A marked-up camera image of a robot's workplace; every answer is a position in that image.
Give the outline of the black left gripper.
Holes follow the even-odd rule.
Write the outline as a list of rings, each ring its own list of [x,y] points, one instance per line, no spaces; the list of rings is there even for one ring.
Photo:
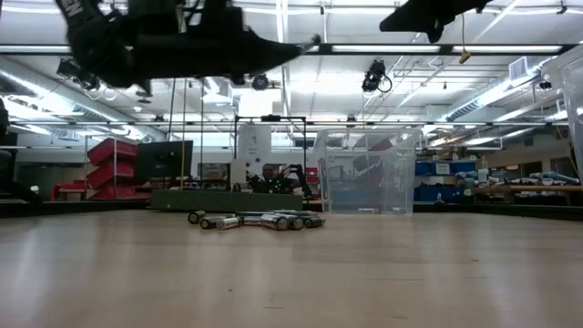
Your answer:
[[[131,81],[149,91],[149,81],[175,77],[242,79],[282,66],[305,53],[300,43],[281,43],[249,31],[200,30],[140,34],[131,50]]]

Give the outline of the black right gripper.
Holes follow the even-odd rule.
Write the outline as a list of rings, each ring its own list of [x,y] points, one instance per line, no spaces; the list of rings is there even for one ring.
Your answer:
[[[446,25],[475,9],[480,14],[492,0],[408,0],[379,24],[382,32],[426,32],[436,43]]]

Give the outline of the yellow hanging tag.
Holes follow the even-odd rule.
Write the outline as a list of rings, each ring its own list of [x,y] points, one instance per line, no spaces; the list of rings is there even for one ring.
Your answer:
[[[471,57],[471,53],[466,49],[465,15],[464,14],[461,14],[461,45],[462,45],[462,51],[461,51],[461,56],[459,58],[459,64],[463,65]]]

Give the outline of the white ceiling vent box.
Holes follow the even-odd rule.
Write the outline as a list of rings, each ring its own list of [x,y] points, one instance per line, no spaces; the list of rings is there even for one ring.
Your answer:
[[[511,81],[519,80],[528,75],[528,57],[522,56],[508,65],[508,74]]]

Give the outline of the labelled blue bin row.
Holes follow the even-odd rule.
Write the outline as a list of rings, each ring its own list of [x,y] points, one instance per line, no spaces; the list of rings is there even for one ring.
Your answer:
[[[468,161],[417,161],[416,176],[454,176],[459,172],[476,171],[476,164]]]

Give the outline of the black monitor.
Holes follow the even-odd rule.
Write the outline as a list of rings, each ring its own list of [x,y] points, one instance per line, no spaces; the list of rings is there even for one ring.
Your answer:
[[[187,177],[191,173],[192,148],[191,140],[139,144],[134,177]]]

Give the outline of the small clear plastic bin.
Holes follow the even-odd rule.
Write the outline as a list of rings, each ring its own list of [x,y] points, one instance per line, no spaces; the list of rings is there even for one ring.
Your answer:
[[[365,213],[359,208],[392,208],[413,213],[419,128],[332,128],[318,133],[313,156],[318,164],[322,208],[330,213]]]

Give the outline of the red storage bin rack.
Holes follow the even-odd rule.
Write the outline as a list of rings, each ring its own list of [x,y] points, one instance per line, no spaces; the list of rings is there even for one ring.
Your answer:
[[[50,200],[61,201],[67,194],[82,200],[149,200],[151,192],[134,177],[138,146],[106,138],[87,151],[87,174],[70,184],[56,184]]]

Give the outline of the large clear plastic bin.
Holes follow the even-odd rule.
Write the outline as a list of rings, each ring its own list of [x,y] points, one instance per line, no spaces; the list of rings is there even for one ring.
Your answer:
[[[544,65],[542,77],[561,90],[578,175],[583,185],[583,44]]]

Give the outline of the black ceiling track light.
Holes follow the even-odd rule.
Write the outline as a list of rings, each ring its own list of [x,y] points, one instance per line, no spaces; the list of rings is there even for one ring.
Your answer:
[[[101,87],[99,79],[92,73],[78,66],[70,58],[61,58],[59,60],[56,73],[65,80],[71,80],[85,91],[98,91]]]

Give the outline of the black overhead frame bar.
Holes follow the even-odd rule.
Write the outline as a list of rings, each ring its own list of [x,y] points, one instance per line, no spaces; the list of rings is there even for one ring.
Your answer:
[[[559,56],[578,44],[332,44],[313,46],[308,56],[456,56],[463,50],[473,56]],[[70,56],[65,45],[0,45],[0,56]]]

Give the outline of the black rig frame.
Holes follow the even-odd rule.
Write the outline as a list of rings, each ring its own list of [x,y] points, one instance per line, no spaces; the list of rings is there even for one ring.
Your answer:
[[[278,163],[278,160],[276,158],[274,158],[274,156],[273,156],[274,147],[272,145],[272,133],[273,133],[274,128],[277,128],[277,127],[280,127],[280,128],[288,127],[291,129],[301,128],[302,135],[303,135],[303,142],[306,142],[306,132],[307,132],[306,117],[297,117],[297,116],[289,117],[289,116],[280,116],[280,115],[272,115],[272,114],[266,115],[266,116],[260,116],[260,117],[236,116],[234,118],[234,121],[233,121],[234,145],[233,145],[233,159],[232,159],[231,163],[233,162],[233,160],[235,160],[237,158],[236,153],[237,153],[238,136],[239,136],[240,128],[242,126],[247,125],[247,124],[258,124],[258,125],[271,126],[271,156],[266,164]],[[230,163],[230,182],[237,183],[237,182],[233,182],[231,179],[231,173],[232,173],[231,163]]]

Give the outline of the spiral ceiling duct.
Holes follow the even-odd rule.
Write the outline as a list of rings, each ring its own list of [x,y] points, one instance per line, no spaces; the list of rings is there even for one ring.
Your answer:
[[[447,122],[453,122],[469,113],[482,108],[483,106],[483,103],[477,98],[459,101],[447,110],[447,113],[445,114],[445,120]]]

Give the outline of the black table frame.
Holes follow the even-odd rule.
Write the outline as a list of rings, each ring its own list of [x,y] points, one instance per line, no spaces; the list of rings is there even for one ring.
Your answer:
[[[113,210],[147,210],[148,204],[139,200],[43,202],[38,204],[0,203],[0,219],[63,215]],[[583,207],[538,206],[510,204],[445,204],[415,203],[414,213],[474,213],[505,215],[583,223]]]

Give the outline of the silver ventilation duct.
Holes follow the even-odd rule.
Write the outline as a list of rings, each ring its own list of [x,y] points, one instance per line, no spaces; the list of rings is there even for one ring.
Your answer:
[[[97,100],[93,100],[81,91],[61,84],[41,75],[11,59],[0,56],[0,76],[7,77],[17,84],[29,88],[38,98],[60,97],[99,115],[109,121],[134,121],[129,115],[123,114]]]

